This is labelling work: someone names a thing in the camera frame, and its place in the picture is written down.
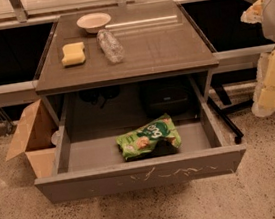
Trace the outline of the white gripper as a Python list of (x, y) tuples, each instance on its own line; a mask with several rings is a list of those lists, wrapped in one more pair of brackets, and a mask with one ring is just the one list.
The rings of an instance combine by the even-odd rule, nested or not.
[[(264, 36), (275, 42), (275, 0), (257, 0), (240, 19), (243, 23), (262, 23)], [(260, 55), (256, 79), (251, 110), (257, 117), (268, 117), (275, 113), (275, 49)]]

